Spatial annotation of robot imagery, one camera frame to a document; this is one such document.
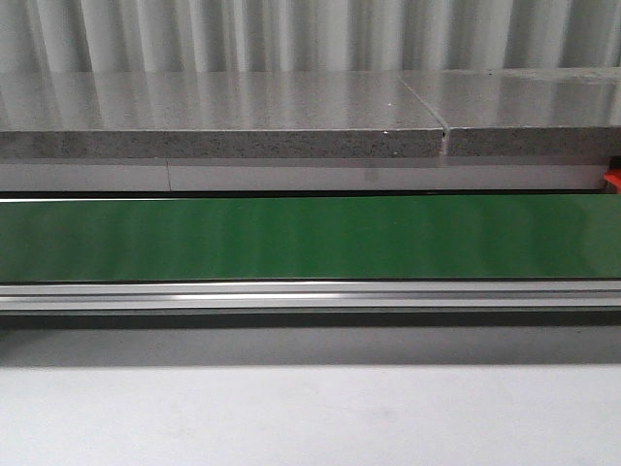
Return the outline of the green conveyor belt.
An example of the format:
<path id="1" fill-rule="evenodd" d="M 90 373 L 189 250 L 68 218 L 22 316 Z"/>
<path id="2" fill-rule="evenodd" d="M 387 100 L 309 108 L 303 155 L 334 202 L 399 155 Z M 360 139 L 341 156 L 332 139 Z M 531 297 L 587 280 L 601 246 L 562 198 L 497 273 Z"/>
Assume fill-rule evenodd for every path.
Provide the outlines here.
<path id="1" fill-rule="evenodd" d="M 7 202 L 5 283 L 616 279 L 605 194 Z"/>

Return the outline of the white corrugated curtain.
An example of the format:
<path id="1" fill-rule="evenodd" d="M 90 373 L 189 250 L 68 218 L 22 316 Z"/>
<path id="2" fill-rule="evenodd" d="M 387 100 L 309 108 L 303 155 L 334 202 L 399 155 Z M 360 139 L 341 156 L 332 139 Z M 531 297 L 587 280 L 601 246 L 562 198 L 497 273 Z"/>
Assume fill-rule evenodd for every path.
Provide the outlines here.
<path id="1" fill-rule="evenodd" d="M 615 67 L 616 1 L 5 1 L 5 72 Z"/>

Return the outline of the grey stone slab right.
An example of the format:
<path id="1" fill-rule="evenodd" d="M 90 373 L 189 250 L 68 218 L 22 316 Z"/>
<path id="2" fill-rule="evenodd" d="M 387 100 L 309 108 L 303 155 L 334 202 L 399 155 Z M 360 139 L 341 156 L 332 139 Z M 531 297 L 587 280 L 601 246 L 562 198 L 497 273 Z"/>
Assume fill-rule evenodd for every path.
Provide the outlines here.
<path id="1" fill-rule="evenodd" d="M 447 157 L 607 162 L 620 153 L 620 70 L 408 71 Z"/>

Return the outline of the red plastic tray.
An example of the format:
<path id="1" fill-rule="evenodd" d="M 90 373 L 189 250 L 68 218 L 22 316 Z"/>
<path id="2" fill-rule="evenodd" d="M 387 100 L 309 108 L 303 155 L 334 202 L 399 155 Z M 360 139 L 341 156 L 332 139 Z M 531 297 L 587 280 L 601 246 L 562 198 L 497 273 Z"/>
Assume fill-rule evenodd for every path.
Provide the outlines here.
<path id="1" fill-rule="evenodd" d="M 621 194 L 621 170 L 610 169 L 604 174 L 605 190 L 607 192 L 614 192 L 615 194 Z"/>

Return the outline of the grey stone slab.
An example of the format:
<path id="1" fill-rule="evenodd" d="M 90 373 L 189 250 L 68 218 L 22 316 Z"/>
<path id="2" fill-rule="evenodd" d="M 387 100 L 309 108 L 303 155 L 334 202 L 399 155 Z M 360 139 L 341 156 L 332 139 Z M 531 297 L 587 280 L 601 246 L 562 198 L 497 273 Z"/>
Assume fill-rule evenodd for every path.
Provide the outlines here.
<path id="1" fill-rule="evenodd" d="M 3 158 L 436 157 L 391 72 L 5 73 Z"/>
<path id="2" fill-rule="evenodd" d="M 408 71 L 447 157 L 607 162 L 620 153 L 620 70 Z"/>

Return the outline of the grey stone slab left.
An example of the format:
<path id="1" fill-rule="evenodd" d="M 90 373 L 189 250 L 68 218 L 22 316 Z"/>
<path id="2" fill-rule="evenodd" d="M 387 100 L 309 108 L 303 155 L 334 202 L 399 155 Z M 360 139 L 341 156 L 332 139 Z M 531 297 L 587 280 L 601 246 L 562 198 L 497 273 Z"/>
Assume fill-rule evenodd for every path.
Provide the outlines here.
<path id="1" fill-rule="evenodd" d="M 5 73 L 3 158 L 436 157 L 391 72 Z"/>

